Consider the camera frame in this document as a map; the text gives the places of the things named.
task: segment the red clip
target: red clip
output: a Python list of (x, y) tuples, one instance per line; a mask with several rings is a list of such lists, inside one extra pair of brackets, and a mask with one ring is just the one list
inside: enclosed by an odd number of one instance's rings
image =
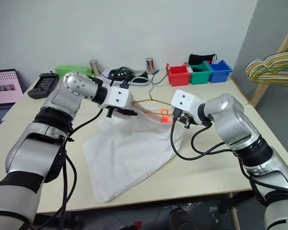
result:
[(161, 118), (160, 118), (160, 121), (162, 123), (172, 123), (173, 121), (172, 120), (169, 120), (169, 118), (171, 117), (171, 115), (168, 114), (168, 110), (167, 109), (162, 109), (161, 110)]
[(142, 227), (142, 221), (135, 221), (133, 225), (136, 226), (137, 229), (140, 229)]

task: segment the shoe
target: shoe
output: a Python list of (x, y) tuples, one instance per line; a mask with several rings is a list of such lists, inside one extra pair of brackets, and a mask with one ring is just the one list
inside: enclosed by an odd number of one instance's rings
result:
[[(123, 80), (126, 78), (128, 78), (128, 81), (131, 81), (135, 77), (144, 77), (148, 79), (148, 75), (145, 70), (133, 70), (129, 67), (126, 67), (126, 68), (128, 69), (128, 71), (126, 71), (126, 69), (122, 69), (120, 73), (118, 73), (118, 75), (116, 76), (113, 84), (120, 85), (122, 84)], [(119, 68), (103, 71), (102, 72), (103, 81), (110, 84), (118, 69)], [(144, 79), (135, 79), (130, 85), (146, 86), (148, 85), (148, 83), (149, 81), (144, 80)]]
[(181, 207), (171, 211), (168, 223), (170, 230), (198, 230), (194, 226), (191, 216)]

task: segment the black cable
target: black cable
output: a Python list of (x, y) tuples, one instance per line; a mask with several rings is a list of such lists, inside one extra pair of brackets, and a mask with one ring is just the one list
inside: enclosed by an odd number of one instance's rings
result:
[(59, 230), (63, 230), (64, 228), (64, 221), (65, 221), (65, 211), (66, 211), (66, 204), (67, 204), (67, 170), (66, 170), (66, 161), (63, 164), (63, 181), (64, 181), (64, 188), (63, 188), (63, 201), (62, 201), (62, 211), (61, 217), (59, 222)]
[[(69, 199), (71, 198), (73, 191), (75, 190), (76, 184), (77, 184), (77, 171), (76, 171), (76, 167), (74, 166), (73, 162), (71, 161), (71, 159), (66, 155), (66, 160), (68, 161), (68, 163), (70, 164), (70, 166), (72, 167), (73, 170), (73, 175), (74, 175), (74, 179), (73, 179), (73, 184), (72, 184), (72, 189), (68, 194), (67, 197), (67, 202), (69, 201)], [(61, 212), (62, 207), (60, 207), (57, 212), (55, 214), (53, 214), (48, 220), (46, 220), (42, 225), (36, 227), (34, 230), (41, 230), (43, 229), (45, 226), (47, 226), (55, 217), (57, 217), (57, 215)]]
[(78, 127), (76, 127), (73, 131), (71, 131), (69, 133), (69, 137), (71, 137), (72, 134), (74, 134), (77, 130), (79, 130), (80, 128), (82, 128), (83, 126), (86, 126), (87, 124), (91, 123), (92, 121), (96, 120), (100, 114), (102, 113), (103, 109), (100, 109), (98, 114), (96, 116), (94, 116), (92, 119), (88, 120), (87, 122), (84, 122), (83, 124), (79, 125)]
[[(102, 113), (103, 109), (100, 109), (100, 111), (98, 112), (98, 114), (93, 117), (92, 119), (84, 122), (83, 124), (79, 125), (78, 127), (76, 127), (73, 131), (70, 132), (69, 137), (71, 137), (77, 130), (79, 130), (80, 128), (82, 128), (83, 126), (89, 124), (90, 122), (96, 120), (100, 114)], [(68, 194), (68, 197), (66, 199), (66, 203), (69, 201), (69, 199), (71, 198), (73, 191), (75, 190), (76, 187), (76, 183), (77, 183), (77, 171), (76, 171), (76, 167), (74, 166), (73, 162), (71, 161), (71, 159), (66, 155), (66, 160), (68, 161), (68, 163), (70, 164), (70, 166), (72, 167), (73, 170), (73, 175), (74, 175), (74, 180), (73, 180), (73, 185), (72, 185), (72, 189)], [(49, 222), (51, 222), (54, 218), (57, 217), (57, 215), (61, 212), (62, 210), (62, 206), (57, 210), (57, 212), (55, 214), (53, 214), (48, 220), (46, 220), (42, 225), (36, 227), (34, 230), (41, 230), (43, 229), (45, 226), (48, 225)]]
[(168, 75), (168, 73), (170, 72), (170, 70), (171, 70), (171, 68), (169, 68), (169, 70), (166, 72), (166, 74), (164, 75), (164, 77), (160, 80), (160, 81), (158, 81), (157, 83), (154, 83), (154, 78), (155, 78), (155, 75), (159, 72), (155, 72), (154, 73), (154, 75), (153, 75), (153, 77), (152, 77), (152, 84), (153, 85), (158, 85), (158, 84), (160, 84), (164, 79), (165, 79), (165, 77)]
[(177, 150), (176, 150), (176, 148), (175, 148), (175, 146), (174, 146), (174, 142), (173, 142), (173, 132), (174, 132), (175, 123), (176, 123), (176, 121), (173, 120), (172, 129), (171, 129), (171, 134), (170, 134), (170, 142), (171, 142), (171, 146), (172, 146), (172, 148), (173, 148), (173, 150), (174, 150), (174, 152), (176, 153), (177, 156), (179, 156), (180, 158), (182, 158), (182, 159), (184, 159), (184, 160), (186, 160), (186, 161), (193, 161), (193, 160), (197, 160), (197, 159), (202, 158), (203, 156), (207, 155), (207, 154), (209, 153), (209, 151), (212, 151), (212, 150), (213, 150), (213, 149), (210, 149), (210, 150), (208, 150), (206, 153), (204, 153), (204, 154), (202, 154), (202, 155), (200, 155), (200, 156), (197, 156), (197, 157), (187, 158), (187, 157), (181, 156), (181, 155), (177, 152)]
[(120, 68), (115, 72), (115, 74), (114, 74), (114, 76), (113, 76), (113, 78), (112, 78), (112, 81), (111, 81), (111, 83), (110, 83), (110, 86), (113, 85), (114, 80), (116, 79), (118, 73), (119, 73), (122, 69), (126, 69), (126, 70), (127, 70), (126, 72), (128, 72), (128, 68), (127, 68), (127, 67), (124, 67), (124, 66), (123, 66), (123, 67), (120, 67)]
[[(211, 126), (212, 126), (212, 123), (210, 123), (209, 126), (207, 126), (207, 127), (203, 128), (203, 129), (199, 130), (198, 132), (196, 132), (196, 133), (193, 135), (193, 137), (192, 137), (192, 139), (191, 139), (191, 146), (192, 146), (192, 149), (193, 149), (195, 152), (197, 152), (197, 153), (199, 153), (199, 154), (204, 154), (204, 153), (206, 153), (206, 152), (201, 152), (201, 151), (199, 151), (199, 150), (197, 150), (197, 149), (195, 148), (195, 146), (194, 146), (194, 139), (196, 138), (197, 135), (199, 135), (200, 133), (202, 133), (202, 132), (204, 132), (205, 130), (209, 129)], [(212, 151), (212, 150), (216, 149), (217, 147), (220, 147), (220, 146), (222, 146), (222, 145), (224, 145), (224, 144), (225, 144), (225, 142), (218, 143), (217, 145), (214, 145), (210, 150)], [(231, 150), (231, 149), (222, 149), (222, 150), (218, 150), (218, 151), (214, 151), (214, 152), (209, 152), (207, 155), (214, 155), (214, 154), (221, 153), (221, 152), (232, 152), (232, 150)]]
[(239, 160), (239, 166), (240, 166), (240, 170), (242, 172), (242, 174), (250, 181), (253, 182), (254, 184), (258, 184), (261, 185), (263, 187), (267, 187), (267, 188), (271, 188), (271, 189), (275, 189), (275, 190), (280, 190), (283, 192), (288, 193), (288, 188), (283, 188), (283, 187), (279, 187), (279, 186), (275, 186), (275, 185), (271, 185), (271, 184), (266, 184), (260, 181), (255, 180), (254, 178), (252, 178), (251, 176), (249, 176), (248, 174), (246, 174), (246, 172), (244, 171), (243, 165), (242, 165), (242, 161)]

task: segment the sneaker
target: sneaker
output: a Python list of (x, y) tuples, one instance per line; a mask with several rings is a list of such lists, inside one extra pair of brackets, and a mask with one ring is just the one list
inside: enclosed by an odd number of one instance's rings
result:
[[(105, 70), (102, 72), (103, 81), (106, 83), (111, 83), (112, 79), (114, 78), (115, 73), (119, 68), (113, 70)], [(135, 77), (144, 77), (148, 79), (147, 72), (145, 70), (133, 70), (127, 67), (129, 71), (126, 69), (122, 69), (115, 78), (113, 82), (114, 85), (122, 84), (123, 80), (128, 78), (128, 81), (131, 81)], [(138, 86), (146, 86), (148, 85), (149, 81), (144, 79), (135, 79), (130, 85), (138, 85)]]

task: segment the white cloth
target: white cloth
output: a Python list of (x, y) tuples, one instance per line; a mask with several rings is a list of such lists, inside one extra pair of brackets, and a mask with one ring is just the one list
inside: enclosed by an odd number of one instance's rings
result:
[[(170, 144), (171, 123), (147, 115), (118, 115), (99, 121), (102, 131), (83, 144), (96, 198), (108, 202), (143, 181), (174, 155)], [(173, 135), (180, 148), (184, 128), (177, 124)]]

